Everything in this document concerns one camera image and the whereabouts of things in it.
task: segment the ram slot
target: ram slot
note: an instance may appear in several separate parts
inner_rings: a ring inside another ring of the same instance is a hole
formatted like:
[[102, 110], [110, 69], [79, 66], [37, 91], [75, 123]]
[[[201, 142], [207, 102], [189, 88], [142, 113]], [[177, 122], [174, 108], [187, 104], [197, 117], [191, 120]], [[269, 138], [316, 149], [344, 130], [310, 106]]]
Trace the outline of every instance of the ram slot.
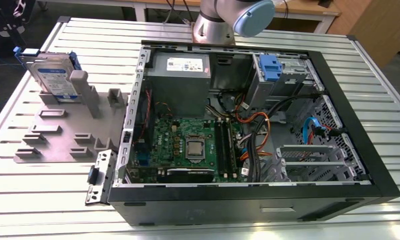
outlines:
[[226, 121], [226, 131], [227, 131], [227, 146], [229, 146], [229, 172], [235, 174], [235, 153], [234, 153], [234, 142], [233, 142], [233, 127], [231, 127], [231, 123], [229, 121]]
[[231, 162], [230, 162], [230, 156], [231, 156], [231, 150], [230, 150], [230, 141], [229, 141], [229, 133], [227, 133], [227, 124], [226, 122], [221, 123], [221, 144], [222, 144], [222, 149], [223, 149], [223, 173], [231, 173]]
[[221, 123], [214, 122], [214, 149], [215, 149], [215, 162], [218, 175], [223, 174], [223, 148], [222, 148], [222, 134], [221, 134]]

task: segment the green motherboard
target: green motherboard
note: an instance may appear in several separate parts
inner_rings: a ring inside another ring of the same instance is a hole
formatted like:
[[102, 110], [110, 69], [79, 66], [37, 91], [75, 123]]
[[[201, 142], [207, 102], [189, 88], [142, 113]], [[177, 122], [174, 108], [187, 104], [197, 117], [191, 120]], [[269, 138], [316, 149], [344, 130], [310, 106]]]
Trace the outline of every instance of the green motherboard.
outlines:
[[138, 182], [155, 183], [157, 172], [166, 169], [207, 169], [214, 173], [213, 182], [243, 181], [233, 147], [239, 129], [229, 121], [155, 119], [147, 163], [137, 167]]

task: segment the wooden cabinet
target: wooden cabinet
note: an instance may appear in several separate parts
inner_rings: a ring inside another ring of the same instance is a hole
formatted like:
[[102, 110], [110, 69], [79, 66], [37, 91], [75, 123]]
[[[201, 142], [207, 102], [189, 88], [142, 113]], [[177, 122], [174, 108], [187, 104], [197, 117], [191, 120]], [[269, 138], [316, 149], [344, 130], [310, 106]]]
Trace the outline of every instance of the wooden cabinet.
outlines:
[[354, 35], [377, 66], [400, 51], [400, 0], [333, 0], [341, 15], [328, 34]]

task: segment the power supply label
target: power supply label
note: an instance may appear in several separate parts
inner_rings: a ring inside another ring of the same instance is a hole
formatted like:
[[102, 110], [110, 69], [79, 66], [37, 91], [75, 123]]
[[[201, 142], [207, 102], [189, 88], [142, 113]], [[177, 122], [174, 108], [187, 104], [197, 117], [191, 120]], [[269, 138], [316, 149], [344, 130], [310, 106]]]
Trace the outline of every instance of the power supply label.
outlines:
[[73, 102], [77, 92], [73, 84], [66, 81], [67, 73], [65, 69], [38, 68], [38, 76], [42, 84], [59, 102]]
[[202, 60], [198, 58], [170, 57], [166, 59], [167, 71], [202, 72]]

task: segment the slotted metal table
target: slotted metal table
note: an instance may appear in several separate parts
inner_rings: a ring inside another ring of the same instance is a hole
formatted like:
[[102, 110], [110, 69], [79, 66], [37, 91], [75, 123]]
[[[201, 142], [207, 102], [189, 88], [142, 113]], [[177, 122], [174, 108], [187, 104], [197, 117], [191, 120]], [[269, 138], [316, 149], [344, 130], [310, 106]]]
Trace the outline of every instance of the slotted metal table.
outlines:
[[[55, 24], [41, 50], [73, 50], [97, 91], [119, 88], [129, 93], [141, 40], [189, 42], [190, 28], [70, 18]], [[253, 38], [237, 36], [235, 44], [322, 53], [400, 189], [400, 96], [360, 44], [341, 35], [285, 31], [264, 31]], [[26, 72], [0, 114], [0, 236], [47, 240], [400, 239], [400, 197], [325, 222], [129, 226], [110, 206], [83, 206], [90, 163], [13, 162], [22, 135], [42, 105], [38, 92]]]

